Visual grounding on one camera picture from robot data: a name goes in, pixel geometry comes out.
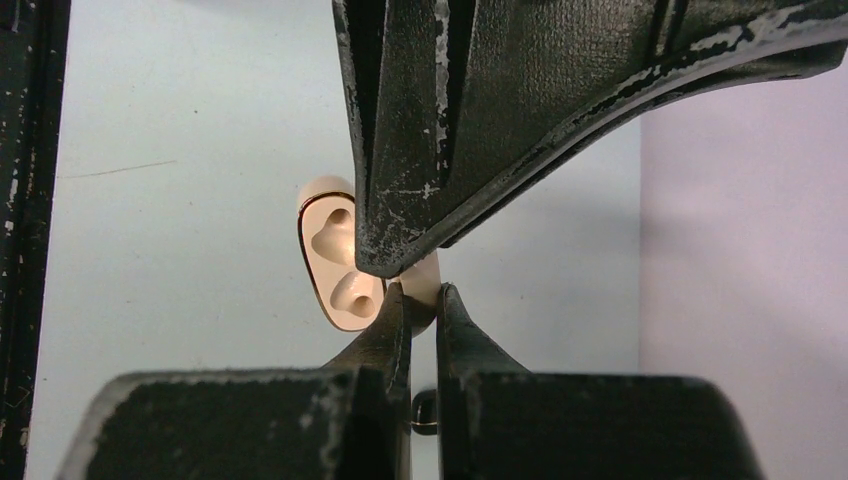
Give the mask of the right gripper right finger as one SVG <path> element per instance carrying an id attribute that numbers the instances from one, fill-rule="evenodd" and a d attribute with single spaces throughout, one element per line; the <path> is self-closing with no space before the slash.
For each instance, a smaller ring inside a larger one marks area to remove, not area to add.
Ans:
<path id="1" fill-rule="evenodd" d="M 760 479 L 733 405 L 695 377 L 535 373 L 442 287 L 436 320 L 445 479 Z"/>

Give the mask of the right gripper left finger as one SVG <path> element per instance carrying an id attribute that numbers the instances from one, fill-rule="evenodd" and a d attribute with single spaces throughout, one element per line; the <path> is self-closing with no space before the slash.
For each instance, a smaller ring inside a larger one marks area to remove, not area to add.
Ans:
<path id="1" fill-rule="evenodd" d="M 92 401 L 61 479 L 407 479 L 412 301 L 310 369 L 138 372 Z"/>

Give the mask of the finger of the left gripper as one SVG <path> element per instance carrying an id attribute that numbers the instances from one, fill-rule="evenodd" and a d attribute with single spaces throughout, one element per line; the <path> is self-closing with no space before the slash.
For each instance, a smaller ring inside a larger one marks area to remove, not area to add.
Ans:
<path id="1" fill-rule="evenodd" d="M 400 274 L 625 122 L 807 78 L 847 50 L 843 1 L 336 1 L 355 262 Z"/>

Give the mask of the beige earbud charging case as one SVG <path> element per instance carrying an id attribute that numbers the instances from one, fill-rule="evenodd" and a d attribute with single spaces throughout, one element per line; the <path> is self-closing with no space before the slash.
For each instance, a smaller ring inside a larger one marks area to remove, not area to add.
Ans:
<path id="1" fill-rule="evenodd" d="M 355 265 L 356 205 L 353 186 L 338 176 L 307 183 L 298 200 L 297 231 L 302 256 L 317 302 L 328 321 L 344 332 L 359 332 L 376 319 L 390 286 L 424 308 L 427 318 L 415 320 L 415 335 L 435 318 L 441 275 L 438 255 L 391 279 L 382 279 Z"/>

